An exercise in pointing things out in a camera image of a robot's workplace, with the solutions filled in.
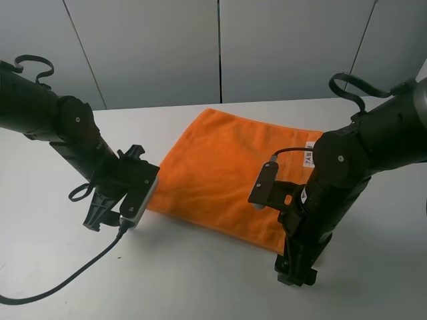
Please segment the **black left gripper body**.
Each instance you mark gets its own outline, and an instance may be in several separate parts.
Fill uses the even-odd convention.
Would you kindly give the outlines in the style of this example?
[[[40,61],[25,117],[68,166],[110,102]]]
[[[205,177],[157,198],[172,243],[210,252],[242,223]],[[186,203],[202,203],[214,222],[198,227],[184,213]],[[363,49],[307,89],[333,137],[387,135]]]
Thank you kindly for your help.
[[[132,145],[125,153],[119,150],[117,159],[104,159],[93,173],[89,190],[94,189],[108,199],[120,200],[136,183],[146,180],[147,162],[140,159],[144,153],[141,145]]]

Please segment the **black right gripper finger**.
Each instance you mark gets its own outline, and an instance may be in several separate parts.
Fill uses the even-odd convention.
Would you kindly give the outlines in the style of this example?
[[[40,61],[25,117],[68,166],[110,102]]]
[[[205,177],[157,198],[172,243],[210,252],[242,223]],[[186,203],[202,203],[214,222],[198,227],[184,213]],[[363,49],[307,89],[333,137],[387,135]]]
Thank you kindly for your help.
[[[311,286],[316,282],[317,271],[312,268],[317,247],[285,236],[284,253],[276,257],[274,269],[280,283]]]

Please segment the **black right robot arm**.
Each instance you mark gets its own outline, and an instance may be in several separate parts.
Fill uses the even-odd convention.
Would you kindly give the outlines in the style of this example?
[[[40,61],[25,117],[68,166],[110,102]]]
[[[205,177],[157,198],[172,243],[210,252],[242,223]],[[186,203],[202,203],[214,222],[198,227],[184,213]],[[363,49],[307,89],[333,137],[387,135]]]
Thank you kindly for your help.
[[[315,283],[314,263],[374,174],[426,161],[425,80],[410,79],[383,91],[338,73],[329,86],[359,110],[349,125],[316,141],[306,183],[278,182],[291,197],[278,217],[286,236],[275,263],[278,280],[286,285]]]

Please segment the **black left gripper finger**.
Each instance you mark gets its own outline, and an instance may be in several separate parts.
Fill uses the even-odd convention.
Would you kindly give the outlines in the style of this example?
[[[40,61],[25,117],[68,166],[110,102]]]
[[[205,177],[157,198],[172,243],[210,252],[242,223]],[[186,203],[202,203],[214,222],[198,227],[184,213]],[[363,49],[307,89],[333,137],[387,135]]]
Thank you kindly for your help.
[[[108,215],[113,205],[113,199],[95,191],[83,225],[91,231],[100,230],[103,219]]]

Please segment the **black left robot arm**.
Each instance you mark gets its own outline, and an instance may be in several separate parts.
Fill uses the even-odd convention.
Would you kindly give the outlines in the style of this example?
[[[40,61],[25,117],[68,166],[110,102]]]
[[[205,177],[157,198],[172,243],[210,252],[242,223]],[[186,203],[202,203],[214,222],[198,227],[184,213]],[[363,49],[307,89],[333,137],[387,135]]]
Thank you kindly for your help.
[[[151,180],[144,149],[132,145],[126,152],[111,150],[95,124],[88,103],[58,96],[40,80],[54,73],[53,64],[34,55],[1,62],[1,127],[32,141],[46,141],[86,182],[68,198],[93,198],[83,222],[92,231],[102,224],[135,228],[145,209]]]

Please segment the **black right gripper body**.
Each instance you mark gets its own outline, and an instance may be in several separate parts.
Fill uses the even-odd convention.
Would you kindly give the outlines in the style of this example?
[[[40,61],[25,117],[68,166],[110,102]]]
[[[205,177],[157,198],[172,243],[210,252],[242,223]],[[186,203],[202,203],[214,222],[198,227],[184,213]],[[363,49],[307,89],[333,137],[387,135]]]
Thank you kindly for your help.
[[[285,257],[319,256],[354,203],[352,187],[281,186],[278,195]]]

